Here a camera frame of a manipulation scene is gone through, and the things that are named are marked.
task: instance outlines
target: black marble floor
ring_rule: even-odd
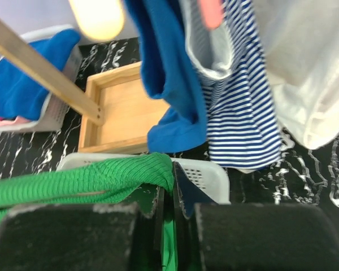
[[[83,46],[81,52],[84,59],[76,84],[83,90],[89,75],[139,61],[135,38]],[[0,179],[56,170],[66,155],[77,150],[80,120],[70,109],[58,132],[3,133]],[[283,160],[277,164],[251,174],[227,169],[231,202],[314,204],[328,215],[339,236],[339,135],[316,151],[299,146],[285,132],[284,138]],[[207,145],[172,156],[208,160]]]

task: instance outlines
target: green fabric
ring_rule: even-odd
[[[118,203],[142,183],[172,194],[171,158],[153,153],[108,159],[69,171],[45,172],[0,180],[0,207],[39,202],[47,204]],[[105,191],[97,195],[78,195]],[[0,210],[0,221],[8,209]]]
[[[163,234],[163,268],[162,271],[176,271],[175,228],[173,221],[164,222]]]

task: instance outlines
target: striped shirt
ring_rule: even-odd
[[[186,52],[208,115],[210,159],[244,172],[280,159],[281,138],[251,0],[224,0],[216,30],[200,22],[197,0],[180,0]]]

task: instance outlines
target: white plastic basket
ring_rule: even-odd
[[[56,33],[68,28],[73,28],[73,26],[69,24],[56,25],[54,27],[48,27],[23,34],[21,35],[21,38],[24,39],[26,42],[38,41],[50,38]],[[76,45],[73,48],[67,64],[63,70],[63,74],[66,75],[73,82],[77,77],[81,61],[82,56],[78,46]],[[56,96],[49,93],[41,108],[39,120],[31,121],[25,124],[2,126],[0,127],[0,132],[27,133],[57,131],[61,129],[67,111],[67,104],[65,104]]]
[[[83,167],[92,162],[113,158],[125,158],[127,154],[81,154],[67,155],[58,165],[57,171]],[[230,182],[224,169],[219,165],[200,160],[171,158],[181,164],[188,179],[205,192],[211,199],[221,204],[229,204]]]

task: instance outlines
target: wooden pole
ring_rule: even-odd
[[[99,105],[1,21],[0,53],[78,113],[97,125],[104,123],[103,110]]]

